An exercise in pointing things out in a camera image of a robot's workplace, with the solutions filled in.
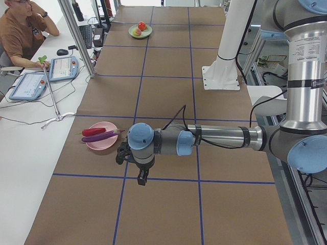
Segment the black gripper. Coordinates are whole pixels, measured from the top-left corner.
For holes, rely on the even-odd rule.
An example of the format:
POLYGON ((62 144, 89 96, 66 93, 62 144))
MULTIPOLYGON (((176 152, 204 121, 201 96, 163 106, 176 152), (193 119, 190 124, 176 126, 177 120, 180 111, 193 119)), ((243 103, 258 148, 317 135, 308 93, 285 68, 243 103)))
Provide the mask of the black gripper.
POLYGON ((141 152, 132 150, 128 142, 122 142, 116 150, 115 161, 119 165, 123 164, 124 161, 136 164, 139 168, 137 183, 138 185, 146 185, 149 170, 155 163, 155 157, 153 154, 141 156, 141 152))

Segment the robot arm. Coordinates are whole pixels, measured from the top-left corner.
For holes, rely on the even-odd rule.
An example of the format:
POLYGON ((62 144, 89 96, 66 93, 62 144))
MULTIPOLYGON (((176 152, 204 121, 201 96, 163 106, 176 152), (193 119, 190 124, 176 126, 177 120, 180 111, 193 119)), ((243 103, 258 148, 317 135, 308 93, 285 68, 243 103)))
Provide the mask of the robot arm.
POLYGON ((203 143, 273 154, 307 173, 326 169, 326 125, 321 120, 325 87, 326 1, 264 1, 263 38, 289 39, 287 98, 260 97, 251 113, 286 118, 278 126, 214 127, 167 123, 162 129, 134 124, 117 149, 116 162, 139 168, 145 185, 156 155, 188 156, 203 143))

